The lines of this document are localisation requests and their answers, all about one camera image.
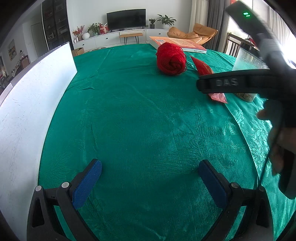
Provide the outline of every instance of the drawer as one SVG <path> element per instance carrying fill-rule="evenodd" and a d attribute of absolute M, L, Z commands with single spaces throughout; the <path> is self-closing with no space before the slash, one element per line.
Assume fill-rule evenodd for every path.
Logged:
<path fill-rule="evenodd" d="M 147 34 L 146 34 L 146 40 L 149 41 L 149 37 L 157 37 L 157 36 L 161 36 L 161 37 L 167 37 L 167 32 L 168 30 L 162 30 L 162 29 L 147 29 Z"/>
<path fill-rule="evenodd" d="M 74 49 L 83 48 L 84 51 L 88 51 L 90 49 L 96 48 L 96 42 L 95 42 L 94 38 L 86 39 L 86 40 L 74 43 L 73 47 L 74 47 Z"/>
<path fill-rule="evenodd" d="M 106 45 L 120 44 L 119 33 L 103 34 L 94 38 L 96 47 L 100 48 Z"/>

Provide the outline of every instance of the wooden chair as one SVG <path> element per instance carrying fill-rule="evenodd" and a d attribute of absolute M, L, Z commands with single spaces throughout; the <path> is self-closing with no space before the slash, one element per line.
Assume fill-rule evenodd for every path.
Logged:
<path fill-rule="evenodd" d="M 229 42 L 231 42 L 231 48 L 229 50 L 229 53 L 228 53 L 228 49 L 229 49 Z M 240 49 L 240 46 L 242 43 L 245 43 L 247 45 L 250 45 L 250 46 L 253 46 L 249 41 L 245 40 L 245 39 L 242 39 L 232 33 L 228 33 L 227 35 L 227 42 L 226 42 L 226 45 L 225 45 L 225 48 L 224 48 L 224 51 L 223 53 L 226 53 L 226 54 L 229 54 L 233 57 L 237 57 L 237 54 L 239 52 L 239 49 Z"/>

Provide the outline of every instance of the potted plant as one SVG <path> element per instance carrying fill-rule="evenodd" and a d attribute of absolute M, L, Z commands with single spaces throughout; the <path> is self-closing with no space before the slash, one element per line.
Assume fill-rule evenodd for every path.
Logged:
<path fill-rule="evenodd" d="M 84 25 L 83 26 L 80 26 L 80 27 L 77 27 L 77 30 L 73 31 L 72 34 L 75 35 L 77 41 L 81 41 L 82 40 L 82 32 L 84 30 Z"/>
<path fill-rule="evenodd" d="M 93 23 L 87 30 L 87 32 L 89 31 L 93 32 L 93 36 L 98 35 L 98 33 L 100 32 L 100 23 Z"/>
<path fill-rule="evenodd" d="M 149 22 L 150 22 L 150 28 L 151 28 L 151 29 L 154 29 L 154 28 L 155 28 L 155 24 L 154 24 L 155 21 L 156 21 L 156 20 L 153 19 L 153 18 L 150 18 L 150 19 L 149 19 Z"/>
<path fill-rule="evenodd" d="M 162 16 L 158 14 L 158 16 L 160 16 L 160 18 L 158 18 L 157 21 L 162 23 L 164 29 L 169 29 L 172 25 L 175 24 L 175 21 L 177 21 L 173 17 L 169 18 L 167 15 Z"/>

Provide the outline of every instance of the white cabinet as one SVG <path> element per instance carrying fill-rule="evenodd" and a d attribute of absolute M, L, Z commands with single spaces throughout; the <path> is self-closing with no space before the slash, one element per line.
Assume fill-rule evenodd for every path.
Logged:
<path fill-rule="evenodd" d="M 96 48 L 96 42 L 94 38 L 90 38 L 90 39 L 79 41 L 73 44 L 73 46 L 74 46 L 74 49 L 83 48 L 84 51 L 88 51 L 90 49 Z"/>
<path fill-rule="evenodd" d="M 91 37 L 74 43 L 74 49 L 84 48 L 84 51 L 89 51 L 101 47 L 114 47 L 124 44 L 124 38 L 120 38 L 120 34 L 132 34 L 132 33 L 143 33 L 143 36 L 139 36 L 140 43 L 149 43 L 150 36 L 161 36 L 167 37 L 167 30 L 165 29 L 135 29 L 125 30 L 120 32 L 102 34 L 99 36 Z M 135 37 L 128 37 L 128 44 L 135 44 Z"/>
<path fill-rule="evenodd" d="M 165 29 L 147 29 L 146 30 L 146 41 L 149 41 L 149 37 L 157 37 L 157 36 L 161 36 L 161 37 L 167 37 L 167 33 L 168 31 Z"/>
<path fill-rule="evenodd" d="M 120 44 L 119 33 L 103 34 L 94 38 L 96 47 L 100 48 L 107 45 Z"/>

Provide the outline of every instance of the blue gripper pad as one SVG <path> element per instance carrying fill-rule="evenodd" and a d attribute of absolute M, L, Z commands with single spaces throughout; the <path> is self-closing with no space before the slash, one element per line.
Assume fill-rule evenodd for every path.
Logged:
<path fill-rule="evenodd" d="M 101 173 L 102 163 L 97 160 L 73 191 L 72 204 L 75 209 L 83 206 Z"/>
<path fill-rule="evenodd" d="M 225 181 L 229 184 L 226 178 L 218 173 L 214 167 L 209 163 L 208 160 L 202 160 L 198 165 L 198 174 L 200 175 L 203 183 L 207 187 L 210 195 L 212 196 L 217 207 L 224 209 L 228 204 L 228 195 L 230 188 L 226 185 L 223 185 L 219 178 L 223 177 L 222 181 Z"/>

